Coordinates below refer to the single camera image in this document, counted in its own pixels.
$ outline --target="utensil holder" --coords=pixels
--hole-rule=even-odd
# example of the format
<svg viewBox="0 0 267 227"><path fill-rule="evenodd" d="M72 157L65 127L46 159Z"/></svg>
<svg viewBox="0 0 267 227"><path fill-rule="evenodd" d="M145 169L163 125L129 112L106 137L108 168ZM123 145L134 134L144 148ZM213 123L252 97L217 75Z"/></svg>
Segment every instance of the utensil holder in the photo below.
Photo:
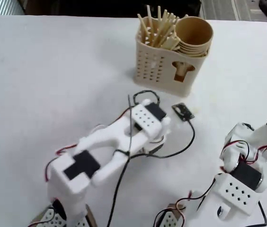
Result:
<svg viewBox="0 0 267 227"><path fill-rule="evenodd" d="M149 26L148 18L143 18ZM158 21L153 18L156 31ZM162 90L177 96L188 96L205 57L188 57L175 51L154 48L147 42L141 26L136 35L136 75L134 81L142 86Z"/></svg>

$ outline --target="cable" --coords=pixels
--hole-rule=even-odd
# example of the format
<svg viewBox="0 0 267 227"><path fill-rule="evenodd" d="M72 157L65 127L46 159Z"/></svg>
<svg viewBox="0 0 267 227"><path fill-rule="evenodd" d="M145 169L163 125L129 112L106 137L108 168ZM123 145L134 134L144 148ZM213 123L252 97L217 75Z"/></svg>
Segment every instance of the cable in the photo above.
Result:
<svg viewBox="0 0 267 227"><path fill-rule="evenodd" d="M232 145L232 144L234 144L234 143L237 143L237 142L244 142L244 143L247 144L248 151L247 151L247 155L246 155L246 157L244 158L244 161L246 162L246 161L247 161L247 158L248 158L248 156L249 156L250 148L249 148L249 144L248 144L245 140L235 140L235 141L232 141L232 142L226 144L226 145L223 147L221 154L223 153L223 151L224 151L225 148L227 148L228 146L230 146L230 145Z"/></svg>
<svg viewBox="0 0 267 227"><path fill-rule="evenodd" d="M264 212L264 209L263 209L262 204L261 204L260 201L258 202L258 206L260 207L261 213L263 215L264 223L263 224L256 224L256 225L246 226L246 227L264 227L264 226L267 226L267 217L266 217L266 214Z"/></svg>
<svg viewBox="0 0 267 227"><path fill-rule="evenodd" d="M56 159L57 159L58 157L55 157L55 158L53 158L52 160L50 160L47 164L46 164L46 166L45 166L45 182L48 182L49 181L49 179L48 179L48 174L47 174L47 169L48 169L48 167L49 167L49 165L53 162L53 161L55 161Z"/></svg>
<svg viewBox="0 0 267 227"><path fill-rule="evenodd" d="M184 210L186 207L178 208L179 203L180 203L182 200L199 200L199 199L205 197L206 194L209 192L209 190L210 190L210 189L212 188L212 186L214 185L214 183L215 183L215 178L214 178L213 182L211 183L211 185L209 186L209 188L208 188L202 195L200 195L199 197L191 198L191 196L188 195L188 197L186 197L186 198L181 198L181 199L177 200L176 205L175 205L176 208L166 208L166 209L161 210L159 213L157 213L157 215L156 215L156 217L155 217L155 220L154 220L154 223L153 223L153 227L155 227L156 220L157 220L158 216L159 216L162 212L164 212L164 211L166 211L166 210L177 210L177 211L181 214L181 216L182 216L182 218L183 218L183 222L182 222L182 225L181 225L181 227L183 227L183 226L184 226L184 223L185 223L185 217L184 217L183 213L181 212L181 210Z"/></svg>
<svg viewBox="0 0 267 227"><path fill-rule="evenodd" d="M152 91L152 90L143 90L143 91L140 91L140 92L138 92L138 93L135 93L135 94L133 95L133 103L134 103L135 105L138 105L138 104L139 104L139 103L136 101L137 96L140 95L140 94L144 94L144 93L153 93L154 96L156 96L156 98L157 98L157 105L160 105L160 97L157 95L157 93L155 93L155 92Z"/></svg>
<svg viewBox="0 0 267 227"><path fill-rule="evenodd" d="M75 144L66 146L66 147L64 147L64 148L61 148L61 149L57 150L57 151L55 152L55 154L56 154L56 155L61 155L61 153L64 153L63 150L74 148L74 147L76 147L77 145L78 145L78 144L75 143Z"/></svg>
<svg viewBox="0 0 267 227"><path fill-rule="evenodd" d="M193 135L192 135L192 138L191 138L190 142L187 144L187 146L184 147L183 149L181 149L180 151L178 151L176 153L173 153L173 154L170 154L170 155L166 155L166 156L158 156L158 155L153 155L153 154L140 153L140 154L136 154L136 155L131 156L130 159L133 159L133 158L136 158L136 157L139 157L139 156L156 157L156 158L163 159L163 158L169 158L169 157L173 157L173 156L176 156L176 155L179 155L179 154L183 153L184 151L186 151L191 146L191 144L195 140L195 136L196 136L196 131L195 131L192 123L189 120L187 122L188 122L188 124L190 125L190 127L192 129Z"/></svg>
<svg viewBox="0 0 267 227"><path fill-rule="evenodd" d="M48 209L53 210L53 217L51 219L49 219L48 221L37 221L37 222L33 222L33 223L29 224L29 226L27 226L27 227L32 227L32 226L35 226L35 225L38 225L38 224L44 224L44 223L48 223L48 222L52 221L56 213L54 211L54 208L50 207Z"/></svg>
<svg viewBox="0 0 267 227"><path fill-rule="evenodd" d="M114 197L113 197L113 204L111 206L111 210L110 210L110 214L109 214L109 219L108 219L107 227L110 226L111 220L113 218L113 214L114 214L114 210L115 210L115 205L116 205L116 197L117 197L117 194L118 194L118 191L119 191L119 187L120 187L122 178L124 176L125 170L127 169L127 166L129 164L129 161L130 161L130 149L131 149L131 146L132 146L132 138L133 138L132 132L133 132L133 128L132 128L132 106L131 106L131 103L130 103L129 95L128 95L128 106L129 106L129 111L130 111L130 132L129 132L130 140L129 140L129 149L126 152L126 154L128 156L128 159L127 159L127 161L126 161L126 163L125 163L125 165L124 165L124 167L122 169L122 172L120 174L119 180L118 180L118 182L116 184L116 189L115 189L115 193L114 193Z"/></svg>
<svg viewBox="0 0 267 227"><path fill-rule="evenodd" d="M178 207L178 204L182 201L182 200L199 200L201 199L202 197L206 196L206 194L210 191L210 189L213 187L214 183L215 183L215 178L213 180L213 182L211 183L211 185L209 186L209 188L200 196L198 197L195 197L195 198L191 198L191 197L185 197L185 198L181 198L181 199L178 199L178 201L176 202L176 208Z"/></svg>

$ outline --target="robotic arm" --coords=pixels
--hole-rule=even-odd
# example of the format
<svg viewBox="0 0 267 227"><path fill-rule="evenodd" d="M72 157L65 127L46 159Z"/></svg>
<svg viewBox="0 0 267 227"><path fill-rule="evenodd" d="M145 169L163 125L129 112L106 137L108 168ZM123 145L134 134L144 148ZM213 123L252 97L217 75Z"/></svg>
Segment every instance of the robotic arm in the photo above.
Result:
<svg viewBox="0 0 267 227"><path fill-rule="evenodd" d="M154 153L163 146L171 120L157 104L145 99L132 108L131 116L127 111L113 124L81 138L73 152L64 153L50 165L48 197L62 205L64 213L60 216L66 218L67 226L75 226L86 216L85 195L90 185L101 185L125 165L128 155L140 150ZM116 151L111 161L101 166L89 151L108 146Z"/></svg>
<svg viewBox="0 0 267 227"><path fill-rule="evenodd" d="M225 173L214 178L206 197L185 202L185 226L206 226L209 219L215 227L243 226L260 205L267 188L267 124L254 130L238 123L226 136L220 159ZM200 195L195 191L191 198Z"/></svg>

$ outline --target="table surface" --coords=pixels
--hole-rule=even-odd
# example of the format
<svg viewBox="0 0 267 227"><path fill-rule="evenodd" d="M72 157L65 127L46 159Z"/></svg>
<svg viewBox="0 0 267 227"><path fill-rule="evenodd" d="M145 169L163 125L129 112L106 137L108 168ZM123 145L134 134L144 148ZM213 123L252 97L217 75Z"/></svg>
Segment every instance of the table surface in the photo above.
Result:
<svg viewBox="0 0 267 227"><path fill-rule="evenodd" d="M112 226L151 226L170 202L190 189L205 190L233 126L267 122L267 23L209 22L211 53L190 96L158 92L173 120L159 153L178 151L191 139L189 125L171 109L180 101L196 115L196 140L180 156L129 164ZM109 124L127 107L127 94L144 89L133 83L138 25L133 18L0 17L0 227L24 227L49 204L44 166L56 149ZM87 194L100 227L118 176ZM267 190L261 200L267 214ZM256 209L246 224L262 221Z"/></svg>

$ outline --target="wooden chopstick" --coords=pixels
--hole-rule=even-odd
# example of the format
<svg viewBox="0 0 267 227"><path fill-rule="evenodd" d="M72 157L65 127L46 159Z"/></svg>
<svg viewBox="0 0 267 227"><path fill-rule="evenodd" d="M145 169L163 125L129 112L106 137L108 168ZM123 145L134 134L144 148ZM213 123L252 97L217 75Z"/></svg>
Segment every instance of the wooden chopstick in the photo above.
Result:
<svg viewBox="0 0 267 227"><path fill-rule="evenodd" d="M150 37L150 44L152 44L153 42L153 38L154 38L154 31L153 31L153 26L152 26L152 17L151 17L151 8L149 5L146 6L147 7L147 15L148 15L148 21L149 21L149 27L151 27L151 37Z"/></svg>
<svg viewBox="0 0 267 227"><path fill-rule="evenodd" d="M147 31L147 27L146 27L146 25L145 25L145 23L144 23L144 21L143 21L143 18L141 17L140 14L138 14L138 18L140 19L141 26L142 26L142 28L144 29L144 31L145 31L147 37L150 39L149 33L148 33L148 31Z"/></svg>

